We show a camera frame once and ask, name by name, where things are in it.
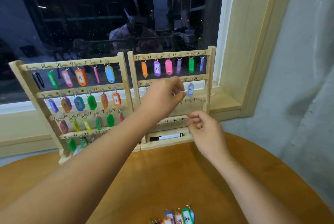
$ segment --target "hand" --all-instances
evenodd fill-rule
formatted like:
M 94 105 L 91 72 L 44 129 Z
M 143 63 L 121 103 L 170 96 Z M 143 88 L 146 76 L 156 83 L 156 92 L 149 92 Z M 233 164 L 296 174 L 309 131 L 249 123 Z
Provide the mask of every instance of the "hand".
M 229 159 L 222 125 L 203 111 L 192 112 L 187 116 L 190 118 L 187 121 L 189 132 L 202 155 L 213 165 L 215 161 Z
M 185 96 L 184 86 L 177 76 L 155 80 L 145 93 L 139 109 L 157 124 L 169 116 Z

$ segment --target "light blue key tag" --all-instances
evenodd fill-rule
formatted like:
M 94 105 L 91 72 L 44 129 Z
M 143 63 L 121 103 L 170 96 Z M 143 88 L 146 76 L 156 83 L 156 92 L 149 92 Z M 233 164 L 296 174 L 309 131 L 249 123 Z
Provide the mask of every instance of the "light blue key tag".
M 194 85 L 192 84 L 192 82 L 190 82 L 190 84 L 188 85 L 187 94 L 188 94 L 188 96 L 192 96 L 194 94 Z
M 106 78 L 108 79 L 108 81 L 110 83 L 114 83 L 115 82 L 115 74 L 114 74 L 113 68 L 111 66 L 106 66 L 105 72 L 106 72 Z

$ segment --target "window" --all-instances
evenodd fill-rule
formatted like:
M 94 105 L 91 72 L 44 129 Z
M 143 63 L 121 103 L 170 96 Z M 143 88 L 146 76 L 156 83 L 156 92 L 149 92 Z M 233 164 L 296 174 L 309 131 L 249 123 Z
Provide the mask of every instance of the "window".
M 0 29 L 0 104 L 28 100 L 8 67 L 13 60 L 34 63 L 93 59 L 115 56 L 119 51 L 126 55 L 130 50 L 140 54 L 216 45 L 219 25 L 211 26 L 211 22 L 219 23 L 221 1 L 2 0 L 2 19 L 6 24 Z M 216 14 L 211 15 L 206 9 Z M 205 33 L 208 28 L 214 34 Z M 186 74 L 187 63 L 182 65 Z M 136 67 L 141 72 L 140 64 Z M 71 77 L 75 77 L 75 69 L 69 69 Z M 88 79 L 94 78 L 92 68 L 85 70 Z M 103 66 L 98 67 L 98 71 L 103 70 Z M 120 79 L 117 66 L 114 71 L 116 79 Z M 45 83 L 43 90 L 52 89 L 47 70 L 39 73 Z M 54 75 L 59 88 L 67 88 L 59 70 Z M 106 81 L 103 75 L 101 84 Z

